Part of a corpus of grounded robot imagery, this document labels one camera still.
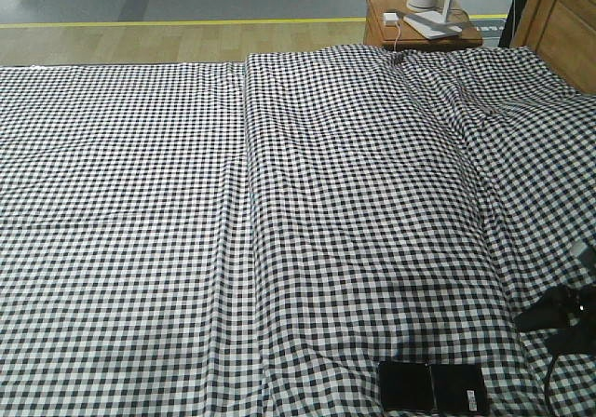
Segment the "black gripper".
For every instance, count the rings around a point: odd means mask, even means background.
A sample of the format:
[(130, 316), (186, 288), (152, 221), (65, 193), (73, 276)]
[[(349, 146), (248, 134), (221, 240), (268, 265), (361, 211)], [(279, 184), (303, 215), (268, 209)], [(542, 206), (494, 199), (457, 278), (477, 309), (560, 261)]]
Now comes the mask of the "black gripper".
[[(569, 327), (575, 310), (578, 321)], [(569, 287), (552, 287), (528, 309), (514, 318), (518, 330), (563, 329), (549, 338), (550, 353), (595, 352), (595, 286), (582, 288), (577, 295)]]

